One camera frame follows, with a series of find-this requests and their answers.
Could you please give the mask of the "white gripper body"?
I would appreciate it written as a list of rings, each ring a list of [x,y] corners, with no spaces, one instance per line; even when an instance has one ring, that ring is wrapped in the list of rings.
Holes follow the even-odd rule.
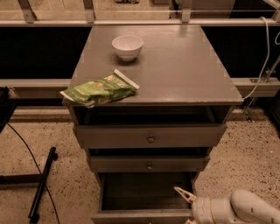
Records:
[[[232,209],[227,198],[198,197],[192,203],[192,215],[198,224],[230,224]]]

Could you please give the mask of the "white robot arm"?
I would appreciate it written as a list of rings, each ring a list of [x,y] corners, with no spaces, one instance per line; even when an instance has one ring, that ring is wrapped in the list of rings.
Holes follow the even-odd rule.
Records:
[[[229,198],[198,197],[178,186],[192,209],[188,224],[280,224],[280,211],[256,194],[238,189]]]

